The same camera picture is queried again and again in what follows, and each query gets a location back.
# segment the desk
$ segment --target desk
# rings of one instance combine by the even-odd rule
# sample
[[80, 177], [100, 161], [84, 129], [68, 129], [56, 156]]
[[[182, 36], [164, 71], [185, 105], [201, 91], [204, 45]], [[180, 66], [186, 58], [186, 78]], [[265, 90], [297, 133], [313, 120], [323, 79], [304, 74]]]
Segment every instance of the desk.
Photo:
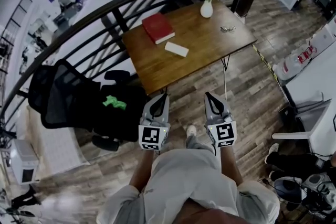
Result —
[[[189, 74], [204, 68], [257, 39], [252, 32], [220, 1], [213, 1], [214, 13], [203, 18], [202, 3], [196, 3], [165, 14], [175, 30], [169, 41], [189, 49], [183, 58], [164, 49], [166, 41], [156, 45], [142, 25], [122, 36], [136, 72], [147, 94], [160, 90]], [[233, 33], [221, 32], [232, 27]]]

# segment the mesh chair back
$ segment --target mesh chair back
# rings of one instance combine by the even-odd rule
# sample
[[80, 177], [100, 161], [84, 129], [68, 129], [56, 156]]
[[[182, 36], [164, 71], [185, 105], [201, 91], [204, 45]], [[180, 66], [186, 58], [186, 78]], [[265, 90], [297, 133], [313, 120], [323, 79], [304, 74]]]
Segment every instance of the mesh chair back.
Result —
[[100, 83], [86, 78], [63, 59], [55, 64], [52, 75], [41, 113], [44, 127], [79, 127], [92, 131]]
[[28, 91], [28, 103], [37, 112], [41, 113], [41, 107], [45, 95], [49, 92], [47, 79], [50, 78], [54, 67], [39, 66], [33, 74]]

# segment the white box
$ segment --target white box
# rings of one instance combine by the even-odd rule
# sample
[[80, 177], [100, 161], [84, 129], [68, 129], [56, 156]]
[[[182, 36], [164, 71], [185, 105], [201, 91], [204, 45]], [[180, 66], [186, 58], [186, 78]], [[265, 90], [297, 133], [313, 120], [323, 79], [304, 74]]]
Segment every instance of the white box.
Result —
[[232, 146], [237, 140], [237, 123], [231, 121], [209, 125], [207, 134], [215, 147]]
[[139, 125], [139, 145], [143, 150], [159, 151], [168, 137], [168, 127]]
[[188, 52], [189, 52], [189, 49], [184, 48], [180, 45], [171, 43], [169, 41], [166, 43], [166, 46], [164, 47], [164, 49], [167, 50], [167, 51], [170, 51], [174, 54], [181, 55], [183, 57], [186, 57]]
[[26, 140], [13, 139], [10, 152], [10, 166], [17, 182], [20, 185], [34, 183], [39, 160], [31, 144]]

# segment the hand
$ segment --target hand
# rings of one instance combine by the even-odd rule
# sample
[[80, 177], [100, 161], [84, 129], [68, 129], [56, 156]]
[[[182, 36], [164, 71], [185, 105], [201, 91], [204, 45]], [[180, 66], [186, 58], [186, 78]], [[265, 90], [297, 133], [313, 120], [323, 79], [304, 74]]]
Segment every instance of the hand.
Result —
[[336, 167], [336, 151], [334, 152], [334, 154], [332, 154], [330, 163], [332, 167]]

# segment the caution tape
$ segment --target caution tape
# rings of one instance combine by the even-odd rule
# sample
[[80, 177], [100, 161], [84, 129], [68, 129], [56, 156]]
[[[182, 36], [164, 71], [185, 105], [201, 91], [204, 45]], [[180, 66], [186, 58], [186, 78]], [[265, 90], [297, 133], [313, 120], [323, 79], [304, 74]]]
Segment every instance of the caution tape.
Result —
[[252, 45], [252, 47], [254, 48], [254, 50], [259, 54], [259, 57], [261, 58], [261, 60], [264, 62], [264, 64], [267, 66], [268, 70], [271, 72], [271, 74], [273, 75], [273, 77], [275, 78], [275, 80], [277, 81], [277, 83], [280, 85], [278, 76], [274, 73], [271, 65], [269, 64], [269, 62], [265, 59], [265, 57], [260, 53], [260, 51], [257, 49], [256, 46]]

